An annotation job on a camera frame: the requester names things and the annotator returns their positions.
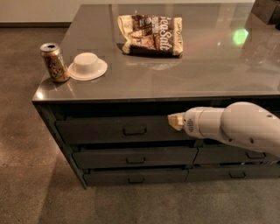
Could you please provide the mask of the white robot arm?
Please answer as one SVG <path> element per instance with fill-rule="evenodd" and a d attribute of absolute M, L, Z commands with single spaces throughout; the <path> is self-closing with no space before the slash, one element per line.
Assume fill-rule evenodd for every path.
<path fill-rule="evenodd" d="M 280 157 L 280 119 L 251 102 L 236 102 L 226 108 L 190 108 L 168 115 L 168 123 L 189 137 Z"/>

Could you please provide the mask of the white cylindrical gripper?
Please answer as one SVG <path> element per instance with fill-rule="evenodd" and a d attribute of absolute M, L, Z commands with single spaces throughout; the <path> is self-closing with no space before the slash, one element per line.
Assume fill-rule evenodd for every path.
<path fill-rule="evenodd" d="M 224 108 L 197 107 L 185 113 L 168 115 L 168 123 L 177 131 L 183 128 L 190 137 L 221 140 L 221 116 Z"/>

